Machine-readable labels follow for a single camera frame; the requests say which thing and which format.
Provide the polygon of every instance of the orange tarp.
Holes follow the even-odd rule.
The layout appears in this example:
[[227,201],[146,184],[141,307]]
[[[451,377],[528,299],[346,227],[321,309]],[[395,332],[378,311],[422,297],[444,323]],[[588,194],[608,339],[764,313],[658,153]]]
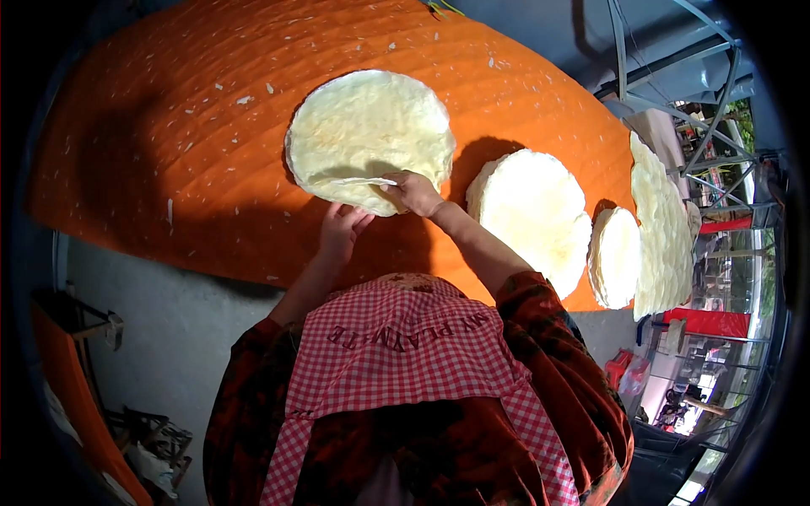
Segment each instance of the orange tarp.
[[[324,82],[379,68],[421,80],[448,108],[458,149],[445,197],[464,205],[485,162],[529,147],[577,177],[589,213],[605,201],[635,211],[627,129],[537,53],[448,16],[416,0],[184,2],[150,15],[99,43],[62,84],[28,209],[123,253],[287,287],[315,254],[327,207],[285,168],[289,122]],[[429,272],[492,302],[450,238],[415,215],[374,220],[339,283],[395,271]],[[564,303],[599,309],[584,270]]]
[[81,452],[87,463],[96,472],[112,476],[139,506],[152,504],[101,418],[84,379],[73,338],[34,302],[31,303],[31,323],[42,358],[42,372],[82,440]]

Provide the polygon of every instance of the dried rice sheet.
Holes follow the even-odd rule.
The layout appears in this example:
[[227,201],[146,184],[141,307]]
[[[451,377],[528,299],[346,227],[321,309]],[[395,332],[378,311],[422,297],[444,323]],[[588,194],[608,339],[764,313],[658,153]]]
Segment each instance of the dried rice sheet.
[[633,318],[661,313],[684,303],[692,292],[693,255],[689,219],[675,183],[652,150],[630,134],[635,165],[630,187],[641,222],[641,272]]
[[543,273],[560,299],[577,287],[590,242],[585,194],[558,159],[522,149],[484,164],[467,212]]
[[636,292],[641,238],[633,214],[624,207],[596,217],[588,254],[588,280],[603,308],[622,309]]
[[450,116],[433,90],[384,70],[352,72],[313,91],[284,144],[302,189],[377,216],[406,211],[378,187],[380,176],[410,170],[439,190],[455,151]]

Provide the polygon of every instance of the gingham fabric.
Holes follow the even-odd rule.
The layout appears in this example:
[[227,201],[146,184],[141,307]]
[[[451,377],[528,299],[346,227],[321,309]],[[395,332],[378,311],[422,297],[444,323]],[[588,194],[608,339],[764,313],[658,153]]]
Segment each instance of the gingham fabric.
[[352,287],[306,318],[289,383],[286,419],[260,506],[292,504],[316,419],[405,403],[500,398],[531,451],[551,504],[579,505],[560,439],[504,342],[497,311],[437,280],[433,293],[385,279]]

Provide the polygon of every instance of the patterned shirt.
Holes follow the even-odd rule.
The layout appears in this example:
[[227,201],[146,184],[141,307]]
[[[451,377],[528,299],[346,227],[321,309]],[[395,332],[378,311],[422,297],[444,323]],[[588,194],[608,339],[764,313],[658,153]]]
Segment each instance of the patterned shirt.
[[[429,290],[398,274],[403,289]],[[588,354],[550,283],[539,273],[510,277],[497,309],[504,339],[532,372],[532,384],[565,448],[585,505],[606,504],[629,468],[633,436],[624,407]],[[255,506],[279,429],[303,322],[270,319],[232,347],[203,447],[211,504]],[[547,504],[537,466],[495,398],[421,402],[318,419],[295,504],[352,504],[391,455],[420,504]]]

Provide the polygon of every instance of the woman's arm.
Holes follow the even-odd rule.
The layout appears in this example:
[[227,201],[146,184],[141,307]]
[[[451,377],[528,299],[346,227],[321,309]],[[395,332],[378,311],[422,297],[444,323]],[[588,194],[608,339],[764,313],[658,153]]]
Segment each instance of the woman's arm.
[[393,172],[384,177],[396,181],[397,185],[383,185],[382,189],[419,216],[433,221],[450,236],[470,269],[493,297],[509,276],[532,270],[525,260],[481,227],[461,207],[442,199],[427,177],[410,171]]
[[270,319],[279,325],[298,321],[323,304],[340,271],[352,258],[357,237],[374,219],[374,215],[367,215],[360,208],[345,215],[341,215],[340,209],[339,203],[329,207],[321,227],[318,254],[270,312]]

